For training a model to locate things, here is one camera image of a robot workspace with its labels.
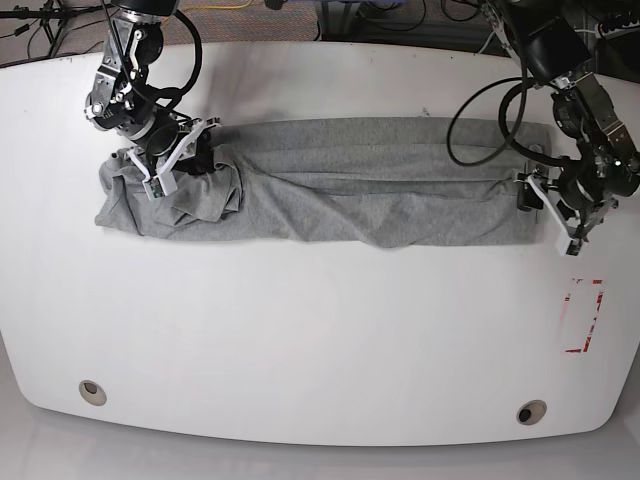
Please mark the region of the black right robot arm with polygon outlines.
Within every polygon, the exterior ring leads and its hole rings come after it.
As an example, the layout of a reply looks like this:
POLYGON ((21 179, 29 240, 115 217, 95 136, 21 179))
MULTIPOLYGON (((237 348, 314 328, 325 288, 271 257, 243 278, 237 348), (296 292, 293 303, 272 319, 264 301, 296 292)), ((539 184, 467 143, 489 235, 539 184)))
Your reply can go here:
POLYGON ((178 155, 175 169, 192 176, 212 173, 211 126, 176 110, 201 72, 199 32, 176 1, 115 1, 113 5, 118 11, 106 17, 108 37, 86 98, 86 118, 98 130, 114 130, 131 142, 152 174, 193 133, 195 138, 178 155), (163 51, 161 23, 170 17, 177 18, 191 34, 194 65, 183 86, 157 88, 148 83, 149 67, 163 51))

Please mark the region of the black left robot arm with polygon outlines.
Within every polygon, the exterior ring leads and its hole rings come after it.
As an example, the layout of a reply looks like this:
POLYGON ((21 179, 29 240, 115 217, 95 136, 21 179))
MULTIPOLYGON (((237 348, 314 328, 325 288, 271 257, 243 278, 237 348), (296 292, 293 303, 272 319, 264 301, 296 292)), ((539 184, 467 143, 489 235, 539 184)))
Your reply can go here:
POLYGON ((558 170, 556 179, 536 171, 518 174, 518 207, 548 208, 561 228, 562 253, 577 255, 619 198, 638 190, 639 152, 611 97, 585 70, 590 52, 563 15, 561 2, 481 1, 478 8, 521 70, 499 106, 503 143, 480 162, 512 148, 533 165, 558 170), (542 87, 551 88, 554 121, 575 141, 579 158, 553 158, 517 140, 527 94, 542 87))

